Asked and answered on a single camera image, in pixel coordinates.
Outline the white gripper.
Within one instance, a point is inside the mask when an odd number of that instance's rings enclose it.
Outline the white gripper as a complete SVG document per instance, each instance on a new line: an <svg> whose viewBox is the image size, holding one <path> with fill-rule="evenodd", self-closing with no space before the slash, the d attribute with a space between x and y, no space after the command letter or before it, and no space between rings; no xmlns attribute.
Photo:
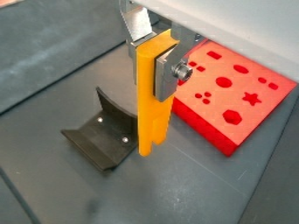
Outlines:
<svg viewBox="0 0 299 224"><path fill-rule="evenodd" d="M204 37L299 82L299 0L134 1L174 22L170 40L177 44L154 59L160 102L174 93L177 81L190 78L186 53Z"/></svg>

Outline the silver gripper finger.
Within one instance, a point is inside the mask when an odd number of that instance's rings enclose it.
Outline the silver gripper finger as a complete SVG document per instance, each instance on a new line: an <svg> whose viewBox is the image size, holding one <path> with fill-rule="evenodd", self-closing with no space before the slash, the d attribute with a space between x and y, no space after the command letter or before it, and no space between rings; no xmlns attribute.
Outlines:
<svg viewBox="0 0 299 224"><path fill-rule="evenodd" d="M148 10L132 0L118 0L120 14L125 24L128 53L136 55L136 48L154 36Z"/></svg>

